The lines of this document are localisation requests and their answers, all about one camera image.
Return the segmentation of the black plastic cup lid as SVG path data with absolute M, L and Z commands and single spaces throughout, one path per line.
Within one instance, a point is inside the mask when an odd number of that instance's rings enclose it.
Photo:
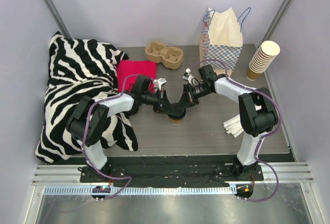
M 186 115 L 186 109 L 178 109 L 178 103 L 172 103 L 171 107 L 173 108 L 174 112 L 172 114 L 168 114 L 168 117 L 173 120 L 181 120 L 185 117 Z

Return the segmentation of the brown paper coffee cup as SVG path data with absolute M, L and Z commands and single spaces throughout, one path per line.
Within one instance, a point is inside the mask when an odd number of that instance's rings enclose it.
M 177 124 L 180 124 L 183 121 L 183 118 L 172 118 L 172 117 L 170 117 L 170 121 L 171 121 L 171 123 L 177 125 Z

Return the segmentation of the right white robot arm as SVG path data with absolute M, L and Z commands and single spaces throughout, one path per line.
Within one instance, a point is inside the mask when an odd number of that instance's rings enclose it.
M 198 69 L 201 81 L 194 85 L 191 69 L 183 74 L 184 89 L 176 111 L 193 107 L 199 98 L 211 93 L 223 95 L 238 104 L 240 124 L 244 131 L 241 147 L 236 155 L 239 164 L 233 167 L 238 180 L 245 180 L 252 173 L 250 165 L 257 162 L 260 146 L 265 136 L 279 123 L 276 103 L 266 88 L 254 89 L 233 81 L 226 74 L 216 74 L 210 64 Z

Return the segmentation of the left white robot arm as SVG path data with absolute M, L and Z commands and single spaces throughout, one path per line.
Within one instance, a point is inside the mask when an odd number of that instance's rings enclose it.
M 102 133 L 109 117 L 124 112 L 134 114 L 142 104 L 152 106 L 155 113 L 180 116 L 176 105 L 169 102 L 166 91 L 161 88 L 167 82 L 165 78 L 153 80 L 144 75 L 136 77 L 130 91 L 99 100 L 83 97 L 67 122 L 67 131 L 81 141 L 87 163 L 93 167 L 92 177 L 98 182 L 105 182 L 110 175 L 109 168 L 105 166 L 107 157 L 101 145 Z

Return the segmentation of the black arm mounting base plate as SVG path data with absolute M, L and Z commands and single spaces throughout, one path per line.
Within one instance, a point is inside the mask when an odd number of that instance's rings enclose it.
M 233 155 L 109 157 L 104 173 L 90 166 L 79 167 L 81 183 L 105 183 L 116 187 L 223 187 L 231 181 L 263 181 L 260 166 L 252 175 L 237 177 L 233 170 Z

